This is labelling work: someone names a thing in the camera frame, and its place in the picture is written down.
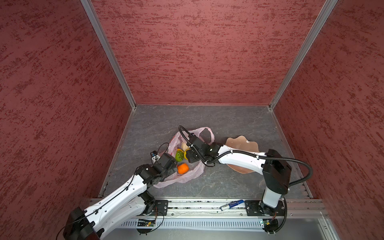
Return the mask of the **pink translucent plastic bag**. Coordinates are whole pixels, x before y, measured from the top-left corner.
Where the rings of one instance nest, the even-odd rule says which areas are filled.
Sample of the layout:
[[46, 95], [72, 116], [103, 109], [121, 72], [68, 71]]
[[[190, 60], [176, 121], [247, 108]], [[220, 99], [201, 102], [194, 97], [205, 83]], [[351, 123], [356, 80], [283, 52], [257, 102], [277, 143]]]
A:
[[[180, 133], [176, 133], [174, 137], [172, 138], [171, 142], [169, 143], [167, 153], [175, 157], [175, 154], [178, 149], [181, 149], [182, 143], [187, 143], [186, 140], [181, 136]], [[180, 175], [178, 172], [172, 174], [171, 176], [167, 177], [163, 182], [159, 182], [158, 184], [155, 185], [155, 188], [161, 189], [165, 188], [167, 186], [170, 186], [175, 183], [180, 183], [184, 184], [187, 183], [191, 180], [194, 180], [198, 177], [200, 177], [205, 170], [205, 165], [202, 162], [196, 162], [193, 164], [190, 164], [188, 160], [183, 160], [182, 162], [177, 163], [177, 165], [181, 164], [187, 164], [190, 168], [190, 170], [183, 174]]]

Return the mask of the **pink faceted plastic bowl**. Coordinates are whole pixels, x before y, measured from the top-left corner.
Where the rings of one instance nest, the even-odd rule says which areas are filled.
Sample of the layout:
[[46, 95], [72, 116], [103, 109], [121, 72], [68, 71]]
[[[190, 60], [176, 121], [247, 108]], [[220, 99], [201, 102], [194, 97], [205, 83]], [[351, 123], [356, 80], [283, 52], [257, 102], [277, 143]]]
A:
[[[244, 136], [239, 136], [235, 139], [228, 138], [225, 145], [230, 147], [230, 148], [234, 148], [234, 149], [238, 149], [238, 150], [242, 150], [242, 151], [246, 151], [246, 152], [255, 152], [255, 153], [260, 152], [259, 151], [259, 145], [256, 142], [248, 141], [246, 139], [246, 137], [244, 137]], [[249, 174], [249, 173], [254, 172], [250, 169], [235, 166], [235, 165], [228, 164], [228, 166], [240, 174]]]

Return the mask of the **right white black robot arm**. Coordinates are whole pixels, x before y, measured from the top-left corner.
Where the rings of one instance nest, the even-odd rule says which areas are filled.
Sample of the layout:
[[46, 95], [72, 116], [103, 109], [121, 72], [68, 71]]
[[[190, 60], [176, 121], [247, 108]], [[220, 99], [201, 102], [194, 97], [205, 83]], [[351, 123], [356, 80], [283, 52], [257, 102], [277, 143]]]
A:
[[281, 197], [289, 190], [291, 166], [274, 150], [267, 153], [253, 153], [237, 150], [223, 144], [207, 144], [195, 134], [185, 137], [192, 157], [203, 164], [214, 167], [216, 164], [241, 167], [264, 177], [266, 189], [259, 203], [259, 211], [267, 216], [276, 212]]

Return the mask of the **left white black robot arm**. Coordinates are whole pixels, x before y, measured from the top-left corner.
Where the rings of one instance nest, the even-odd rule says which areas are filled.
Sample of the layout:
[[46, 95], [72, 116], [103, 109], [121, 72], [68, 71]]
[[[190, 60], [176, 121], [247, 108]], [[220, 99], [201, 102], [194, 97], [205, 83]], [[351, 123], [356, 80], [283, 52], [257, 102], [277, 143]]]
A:
[[66, 240], [102, 240], [125, 220], [156, 214], [155, 198], [148, 189], [177, 171], [177, 161], [164, 153], [153, 164], [136, 168], [134, 174], [113, 193], [82, 210], [69, 214], [63, 237]]

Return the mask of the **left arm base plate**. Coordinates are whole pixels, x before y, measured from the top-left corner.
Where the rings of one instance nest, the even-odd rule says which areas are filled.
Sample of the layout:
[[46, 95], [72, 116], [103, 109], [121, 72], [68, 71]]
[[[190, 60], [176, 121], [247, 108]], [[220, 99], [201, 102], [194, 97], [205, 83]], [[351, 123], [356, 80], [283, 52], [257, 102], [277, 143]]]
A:
[[156, 212], [158, 212], [158, 215], [160, 216], [166, 216], [168, 212], [168, 205], [168, 200], [155, 200], [150, 216], [155, 216]]

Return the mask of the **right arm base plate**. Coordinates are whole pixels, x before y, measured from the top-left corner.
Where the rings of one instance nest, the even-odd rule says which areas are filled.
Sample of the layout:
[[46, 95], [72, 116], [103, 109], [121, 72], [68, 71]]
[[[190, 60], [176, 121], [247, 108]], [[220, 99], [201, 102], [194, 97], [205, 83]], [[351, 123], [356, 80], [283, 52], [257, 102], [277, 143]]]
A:
[[245, 200], [244, 203], [249, 217], [283, 217], [286, 213], [283, 200], [279, 200], [275, 208], [269, 207], [261, 200]]

